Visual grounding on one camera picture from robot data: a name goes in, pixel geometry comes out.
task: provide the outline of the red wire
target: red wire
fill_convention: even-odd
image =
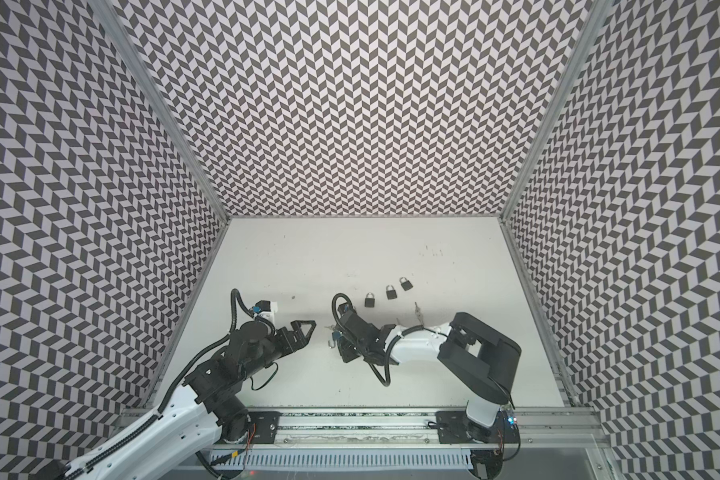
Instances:
[[[246,444],[246,457],[242,460],[242,469],[246,469],[246,462],[248,462],[248,449],[251,446],[251,440],[253,440],[253,436],[256,434],[256,424],[253,424],[253,432],[251,432],[251,435],[248,437],[248,443]]]

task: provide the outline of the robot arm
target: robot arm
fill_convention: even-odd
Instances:
[[[235,298],[240,301],[236,290],[230,333],[192,359],[158,407],[66,466],[53,462],[42,468],[35,480],[154,480],[220,438],[245,443],[252,437],[248,409],[236,394],[256,372],[307,346],[316,323],[291,322],[291,330],[276,330],[276,307],[259,302],[248,310],[240,301],[252,320],[237,329]],[[304,326],[309,327],[306,333]],[[187,375],[195,362],[217,347],[209,360]]]
[[[339,299],[345,303],[336,307]],[[344,362],[362,357],[384,386],[391,382],[390,365],[440,361],[475,394],[467,404],[473,427],[492,427],[500,406],[510,402],[520,346],[472,315],[459,312],[451,322],[429,328],[384,325],[379,329],[360,318],[342,293],[334,297],[332,310]],[[478,342],[478,354],[473,355],[469,349]],[[376,366],[384,368],[384,376]]]

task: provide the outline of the padlock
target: padlock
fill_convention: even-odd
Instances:
[[[402,286],[403,290],[405,290],[406,292],[413,288],[413,284],[411,283],[411,281],[404,276],[400,277],[400,286]]]

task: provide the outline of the black cable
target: black cable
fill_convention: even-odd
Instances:
[[[509,422],[509,414],[506,411],[504,411],[504,425],[502,426],[502,431],[504,432],[504,440],[505,441],[507,440],[507,423],[508,422]],[[502,462],[508,462],[512,458],[515,458],[516,456],[518,456],[518,453],[520,452],[520,428],[518,427],[517,423],[513,423],[512,428],[514,428],[514,430],[518,434],[518,449],[515,450],[514,453],[512,454],[512,456],[509,458],[504,458],[504,450],[502,449],[502,451],[501,451]]]
[[[97,463],[100,463],[106,457],[108,457],[108,456],[112,455],[113,453],[115,453],[116,451],[120,450],[122,447],[127,445],[135,437],[139,436],[144,430],[149,428],[154,422],[156,422],[159,419],[160,419],[160,416],[152,415],[144,423],[139,425],[138,428],[136,428],[131,433],[129,433],[127,436],[122,437],[114,445],[112,445],[111,447],[108,447],[106,450],[104,450],[102,453],[98,454],[97,456],[93,457],[91,460],[88,460],[85,463],[85,470],[83,470],[82,468],[78,468],[77,470],[70,472],[69,475],[66,475],[66,474],[59,475],[57,477],[57,479],[72,480],[72,478],[77,478],[80,475],[83,475],[84,473],[90,473],[91,470],[94,469],[94,466],[96,466]]]
[[[429,422],[427,422],[427,428],[436,428],[437,430],[442,430],[443,432],[447,432],[449,435],[451,435],[453,437],[459,437],[458,435],[456,435],[454,433],[453,430],[451,430],[451,428],[446,423],[437,423],[437,422],[432,422],[432,420],[430,420]]]
[[[224,337],[222,337],[221,339],[215,341],[214,343],[211,343],[211,344],[208,345],[206,348],[204,348],[204,349],[202,349],[201,351],[199,351],[199,352],[197,353],[197,355],[195,355],[195,356],[192,358],[192,360],[190,360],[190,362],[186,364],[186,366],[185,366],[184,369],[179,373],[179,375],[177,375],[176,378],[173,379],[173,382],[170,384],[170,387],[168,387],[168,391],[166,392],[165,396],[163,397],[163,401],[160,403],[160,406],[157,407],[157,411],[158,411],[159,413],[163,413],[163,410],[166,409],[166,407],[168,406],[168,403],[170,402],[170,398],[171,398],[172,395],[173,395],[173,390],[175,390],[176,387],[179,386],[179,383],[181,383],[181,381],[184,379],[184,377],[186,376],[186,374],[190,371],[190,369],[191,369],[192,366],[195,364],[195,362],[197,362],[198,360],[200,360],[200,358],[201,358],[203,355],[205,355],[206,353],[210,352],[211,350],[217,348],[218,346],[220,346],[222,343],[226,342],[226,341],[229,340],[229,339],[230,339],[230,334],[227,333],[227,334],[224,335]]]
[[[201,452],[195,452],[195,456],[198,460],[200,460],[200,464],[202,467],[208,472],[209,474],[213,475],[214,478],[217,480],[232,480],[234,477],[240,475],[240,472],[238,472],[234,477],[226,477],[220,473],[218,473],[210,463],[208,463],[208,460]]]
[[[222,455],[222,456],[218,457],[216,460],[211,462],[210,465],[212,467],[215,467],[217,465],[227,463],[229,460],[232,460],[234,457],[241,455],[244,451],[245,451],[244,448],[239,448],[239,449],[235,450],[233,453],[228,453],[226,455]]]
[[[496,386],[499,387],[502,392],[504,392],[504,394],[507,396],[507,399],[509,399],[509,404],[512,405],[512,409],[514,410],[514,402],[512,401],[512,395],[509,393],[509,390],[505,389],[504,386],[494,380],[493,377],[488,376],[488,379],[495,383]]]
[[[432,333],[437,333],[438,335],[442,335],[442,336],[444,336],[445,338],[448,338],[448,335],[445,335],[445,334],[442,333],[442,332],[435,332],[434,330],[428,329],[427,327],[424,327],[423,330],[426,330],[426,331],[432,332]]]
[[[264,317],[261,316],[261,315],[257,315],[254,320],[257,320],[257,321],[259,321],[259,322],[267,325],[267,326],[269,327],[269,334],[270,334],[270,335],[274,335],[274,334],[275,334],[275,326],[272,324],[272,322],[270,322],[269,320],[267,320],[266,318],[264,318]]]
[[[261,390],[264,387],[266,387],[267,383],[271,382],[272,379],[275,378],[275,375],[277,375],[277,371],[280,370],[280,366],[277,364],[277,362],[275,362],[274,365],[275,365],[275,371],[269,376],[269,379],[267,379],[267,381],[264,382],[264,385],[260,386],[258,389],[253,388],[253,377],[251,377],[251,390],[253,390],[254,392],[256,390]]]
[[[518,456],[518,454],[520,453],[520,444],[521,444],[521,442],[520,442],[520,429],[519,429],[518,426],[516,425],[516,426],[514,426],[514,430],[518,433],[518,449],[514,451],[514,453],[512,454],[511,457],[509,457],[509,458],[504,458],[504,460],[503,460],[504,462],[508,462],[508,461],[511,460],[512,458],[515,458],[516,456]]]
[[[351,309],[355,309],[355,307],[352,305],[352,301],[349,299],[348,296],[346,296],[344,293],[336,293],[333,296],[333,300],[331,300],[331,313],[333,313],[333,319],[336,321],[336,324],[339,325],[341,328],[344,328],[344,325],[341,324],[341,322],[338,321],[338,312],[336,311],[336,300],[343,298],[347,301],[347,305]]]
[[[230,333],[237,330],[237,306],[235,305],[235,301],[240,304],[240,308],[242,308],[242,311],[245,312],[246,315],[253,318],[253,312],[248,310],[246,304],[242,302],[240,291],[237,288],[233,288],[230,292],[230,310],[232,311],[232,324],[230,326]]]
[[[392,383],[392,378],[389,375],[389,360],[392,355],[392,348],[394,347],[394,344],[397,343],[401,338],[406,336],[409,333],[418,332],[420,330],[429,330],[426,327],[423,327],[421,325],[412,326],[411,328],[405,329],[404,331],[400,332],[400,335],[394,336],[394,338],[389,342],[389,346],[387,347],[387,351],[384,352],[384,377],[382,377],[381,373],[376,370],[376,367],[369,363],[371,366],[371,370],[373,370],[374,374],[376,375],[376,378],[382,383],[384,386],[389,386],[390,383]]]

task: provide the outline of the chevron patterned wall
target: chevron patterned wall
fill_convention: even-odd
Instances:
[[[591,0],[116,0],[234,215],[497,214]]]
[[[720,0],[617,3],[510,219],[629,478],[720,478]]]
[[[154,374],[220,229],[81,0],[0,0],[0,478]]]

